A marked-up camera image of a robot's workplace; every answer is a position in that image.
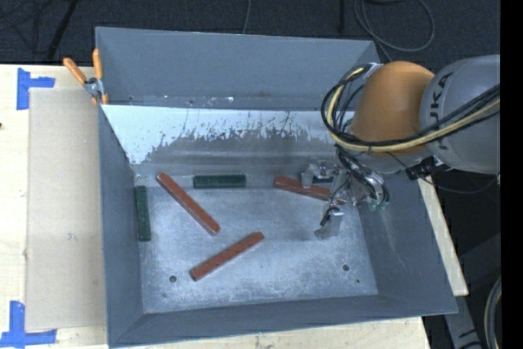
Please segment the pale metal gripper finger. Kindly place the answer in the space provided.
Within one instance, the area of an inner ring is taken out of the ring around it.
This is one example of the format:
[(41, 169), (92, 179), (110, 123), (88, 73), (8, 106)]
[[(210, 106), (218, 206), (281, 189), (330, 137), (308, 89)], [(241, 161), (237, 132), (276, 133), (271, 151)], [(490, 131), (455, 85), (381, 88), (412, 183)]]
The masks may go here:
[(301, 184), (305, 189), (320, 183), (328, 183), (333, 179), (333, 170), (325, 162), (309, 163), (301, 173)]
[(314, 231), (317, 239), (329, 239), (338, 236), (345, 213), (338, 206), (325, 210), (320, 220), (320, 227)]

